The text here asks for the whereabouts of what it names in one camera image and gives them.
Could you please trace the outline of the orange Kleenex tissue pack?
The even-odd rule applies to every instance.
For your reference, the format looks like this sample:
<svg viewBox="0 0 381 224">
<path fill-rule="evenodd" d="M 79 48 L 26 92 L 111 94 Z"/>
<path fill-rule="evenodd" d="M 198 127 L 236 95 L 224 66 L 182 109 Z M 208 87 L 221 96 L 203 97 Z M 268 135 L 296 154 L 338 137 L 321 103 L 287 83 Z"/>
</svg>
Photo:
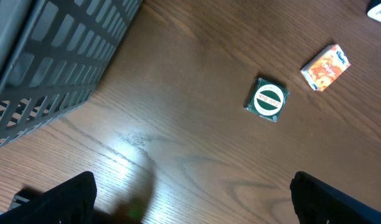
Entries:
<svg viewBox="0 0 381 224">
<path fill-rule="evenodd" d="M 351 63 L 339 44 L 328 45 L 301 70 L 301 74 L 314 91 L 324 91 Z"/>
</svg>

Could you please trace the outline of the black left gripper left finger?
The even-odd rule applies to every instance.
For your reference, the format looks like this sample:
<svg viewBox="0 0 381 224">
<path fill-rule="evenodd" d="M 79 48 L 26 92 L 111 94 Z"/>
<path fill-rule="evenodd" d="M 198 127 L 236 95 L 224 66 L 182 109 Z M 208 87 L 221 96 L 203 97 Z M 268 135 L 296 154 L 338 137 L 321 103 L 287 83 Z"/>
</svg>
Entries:
<svg viewBox="0 0 381 224">
<path fill-rule="evenodd" d="M 92 223 L 96 193 L 90 171 L 46 192 L 24 187 L 13 196 L 8 211 L 0 214 L 0 224 Z"/>
</svg>

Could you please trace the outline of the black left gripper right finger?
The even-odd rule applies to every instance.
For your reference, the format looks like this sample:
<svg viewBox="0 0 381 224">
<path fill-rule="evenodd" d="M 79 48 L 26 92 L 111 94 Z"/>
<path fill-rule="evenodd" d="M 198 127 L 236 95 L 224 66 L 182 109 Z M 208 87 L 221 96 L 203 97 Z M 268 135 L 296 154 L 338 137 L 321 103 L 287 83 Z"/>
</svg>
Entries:
<svg viewBox="0 0 381 224">
<path fill-rule="evenodd" d="M 325 182 L 298 171 L 290 183 L 300 224 L 381 223 L 381 212 Z"/>
</svg>

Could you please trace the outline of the green Zam-Buk tin box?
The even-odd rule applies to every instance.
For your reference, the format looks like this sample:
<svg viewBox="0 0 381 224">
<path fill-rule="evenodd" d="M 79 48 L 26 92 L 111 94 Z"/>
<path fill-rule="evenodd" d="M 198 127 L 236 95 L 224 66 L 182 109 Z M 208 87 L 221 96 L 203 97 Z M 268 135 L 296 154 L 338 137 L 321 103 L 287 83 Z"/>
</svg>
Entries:
<svg viewBox="0 0 381 224">
<path fill-rule="evenodd" d="M 256 78 L 244 102 L 244 109 L 271 122 L 277 122 L 289 91 L 275 82 Z"/>
</svg>

